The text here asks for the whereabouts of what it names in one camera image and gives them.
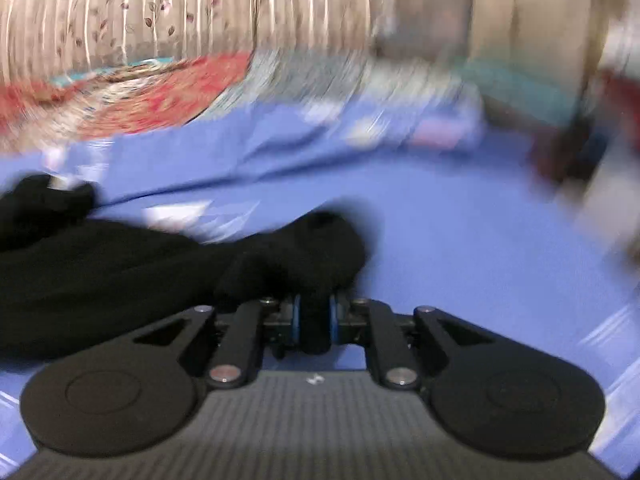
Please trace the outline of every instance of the screw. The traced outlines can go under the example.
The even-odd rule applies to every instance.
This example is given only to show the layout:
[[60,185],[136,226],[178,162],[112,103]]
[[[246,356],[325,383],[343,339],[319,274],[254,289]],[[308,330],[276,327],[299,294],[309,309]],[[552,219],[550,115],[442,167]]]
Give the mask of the screw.
[[209,377],[217,383],[231,383],[242,375],[242,370],[233,365],[218,365],[209,371]]
[[392,368],[385,375],[386,380],[397,386],[408,386],[415,383],[418,374],[411,368]]

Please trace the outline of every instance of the black cloth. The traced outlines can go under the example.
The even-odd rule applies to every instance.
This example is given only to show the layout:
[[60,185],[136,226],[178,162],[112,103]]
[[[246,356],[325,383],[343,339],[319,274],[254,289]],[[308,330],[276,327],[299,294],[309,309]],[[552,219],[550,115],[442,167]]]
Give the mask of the black cloth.
[[122,222],[87,218],[96,191],[49,188],[49,175],[0,198],[0,355],[52,358],[211,304],[301,294],[303,350],[329,347],[328,296],[353,284],[365,243],[337,212],[201,245]]

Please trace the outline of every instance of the blue bed sheet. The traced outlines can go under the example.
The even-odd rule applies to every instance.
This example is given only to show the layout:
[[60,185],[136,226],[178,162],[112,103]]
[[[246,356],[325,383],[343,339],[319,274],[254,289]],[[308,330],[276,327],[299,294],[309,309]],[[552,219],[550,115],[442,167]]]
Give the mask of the blue bed sheet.
[[[226,226],[218,231],[223,237],[239,237],[329,200],[357,198],[378,230],[360,293],[397,312],[437,306],[585,368],[607,393],[592,451],[630,473],[640,460],[640,313],[632,275],[533,186],[517,136],[492,134],[472,153],[444,155],[411,142],[415,121],[407,117],[365,122],[374,125],[367,130],[363,119],[377,115],[348,111],[318,123],[296,107],[257,105],[219,121],[114,138],[100,155],[103,206],[96,215],[145,223],[150,208],[200,203],[205,213],[190,228],[206,220]],[[72,147],[67,171],[86,160],[87,149]],[[4,180],[33,169],[33,160],[13,164],[0,165]],[[364,357],[341,348],[316,361],[266,363],[362,368]],[[4,369],[0,390],[17,400],[33,369]],[[20,463],[33,450],[12,420],[13,429],[0,431],[0,471],[3,457]]]

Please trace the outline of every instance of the metal bolt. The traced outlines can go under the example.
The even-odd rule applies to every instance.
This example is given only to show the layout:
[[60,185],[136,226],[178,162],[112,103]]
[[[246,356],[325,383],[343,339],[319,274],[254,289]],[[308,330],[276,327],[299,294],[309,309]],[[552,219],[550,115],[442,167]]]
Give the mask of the metal bolt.
[[242,370],[233,365],[218,365],[209,371],[209,377],[218,383],[231,383],[242,375]]
[[418,374],[411,368],[392,368],[386,373],[385,378],[391,384],[408,386],[417,381]]

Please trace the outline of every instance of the round black cover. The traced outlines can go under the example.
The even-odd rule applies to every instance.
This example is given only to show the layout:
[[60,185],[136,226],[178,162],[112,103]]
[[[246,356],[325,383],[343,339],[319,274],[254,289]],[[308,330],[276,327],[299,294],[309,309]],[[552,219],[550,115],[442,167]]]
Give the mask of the round black cover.
[[20,410],[41,446],[106,457],[168,437],[185,423],[195,402],[192,379],[169,352],[112,346],[44,368],[27,384]]
[[591,376],[513,343],[457,352],[434,382],[430,404],[462,442],[519,460],[585,449],[604,415],[604,396]]

